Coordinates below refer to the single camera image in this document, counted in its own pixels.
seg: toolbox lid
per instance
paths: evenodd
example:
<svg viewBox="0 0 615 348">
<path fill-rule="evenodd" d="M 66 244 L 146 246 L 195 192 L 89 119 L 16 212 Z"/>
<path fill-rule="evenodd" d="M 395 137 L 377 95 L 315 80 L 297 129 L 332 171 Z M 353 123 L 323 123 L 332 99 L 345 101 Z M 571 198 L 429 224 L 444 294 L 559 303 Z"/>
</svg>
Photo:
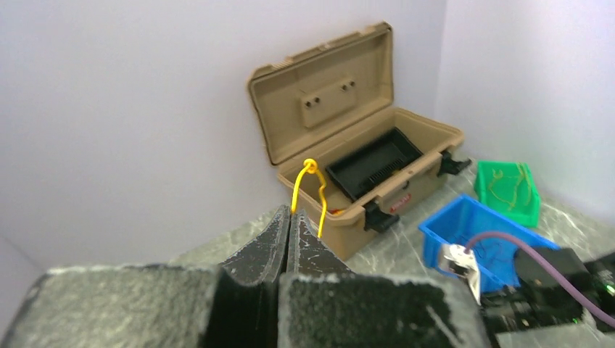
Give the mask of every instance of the toolbox lid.
<svg viewBox="0 0 615 348">
<path fill-rule="evenodd" d="M 248 91 L 271 164 L 388 107 L 392 44 L 392 28 L 381 22 L 256 69 Z"/>
</svg>

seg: marble table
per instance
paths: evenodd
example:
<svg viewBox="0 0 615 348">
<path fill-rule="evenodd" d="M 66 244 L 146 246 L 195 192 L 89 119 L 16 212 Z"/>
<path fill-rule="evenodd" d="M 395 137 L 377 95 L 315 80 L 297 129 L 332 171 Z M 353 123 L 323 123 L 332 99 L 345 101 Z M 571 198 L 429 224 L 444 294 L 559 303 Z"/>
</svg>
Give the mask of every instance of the marble table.
<svg viewBox="0 0 615 348">
<path fill-rule="evenodd" d="M 475 196 L 472 189 L 476 165 L 451 177 L 434 195 L 403 215 L 400 223 L 360 250 L 346 263 L 357 273 L 416 274 L 434 276 L 437 272 L 422 263 L 423 234 L 417 226 L 461 193 Z M 534 230 L 561 246 L 572 247 L 581 260 L 596 258 L 615 249 L 615 228 L 594 221 L 549 197 L 542 197 L 540 224 Z M 268 224 L 273 210 L 225 233 L 174 259 L 182 265 L 210 265 L 224 261 L 254 238 Z M 615 333 L 604 335 L 595 329 L 595 322 L 585 313 L 578 325 L 557 326 L 522 333 L 498 335 L 502 347 L 615 347 Z"/>
</svg>

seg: green basket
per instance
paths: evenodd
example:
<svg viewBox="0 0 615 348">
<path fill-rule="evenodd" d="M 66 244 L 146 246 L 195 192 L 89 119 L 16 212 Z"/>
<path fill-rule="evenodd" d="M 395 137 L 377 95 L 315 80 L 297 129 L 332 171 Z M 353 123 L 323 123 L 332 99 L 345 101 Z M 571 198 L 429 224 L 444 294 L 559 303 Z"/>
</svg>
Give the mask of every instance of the green basket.
<svg viewBox="0 0 615 348">
<path fill-rule="evenodd" d="M 474 191 L 479 201 L 526 227 L 540 220 L 540 195 L 525 163 L 478 163 Z"/>
</svg>

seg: logo on toolbox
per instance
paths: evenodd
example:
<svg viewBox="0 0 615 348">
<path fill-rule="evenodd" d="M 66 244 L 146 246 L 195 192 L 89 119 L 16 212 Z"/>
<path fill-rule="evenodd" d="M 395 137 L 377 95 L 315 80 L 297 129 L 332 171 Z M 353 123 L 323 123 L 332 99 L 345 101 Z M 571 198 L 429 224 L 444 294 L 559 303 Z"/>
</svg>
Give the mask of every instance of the logo on toolbox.
<svg viewBox="0 0 615 348">
<path fill-rule="evenodd" d="M 395 202 L 391 206 L 390 212 L 393 213 L 393 212 L 398 211 L 401 207 L 405 206 L 410 201 L 410 198 L 412 198 L 412 194 L 406 194 L 404 197 L 402 197 L 402 199 Z"/>
</svg>

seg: tan toolbox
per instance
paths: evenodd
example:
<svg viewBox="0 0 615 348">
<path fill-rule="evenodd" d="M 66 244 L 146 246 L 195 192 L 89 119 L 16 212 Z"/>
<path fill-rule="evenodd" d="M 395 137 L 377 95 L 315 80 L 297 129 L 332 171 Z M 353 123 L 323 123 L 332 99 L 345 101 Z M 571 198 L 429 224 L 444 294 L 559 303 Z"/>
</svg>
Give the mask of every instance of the tan toolbox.
<svg viewBox="0 0 615 348">
<path fill-rule="evenodd" d="M 450 157 L 463 142 L 461 130 L 391 107 L 392 44 L 392 28 L 382 22 L 261 67 L 248 83 L 271 164 L 291 194 L 305 159 L 315 159 L 325 172 L 392 129 L 420 150 L 418 159 L 354 199 L 325 174 L 329 212 L 322 239 L 342 260 L 441 187 L 447 173 L 469 164 Z M 309 174 L 300 186 L 298 206 L 312 221 L 321 216 L 319 187 L 317 176 Z"/>
</svg>

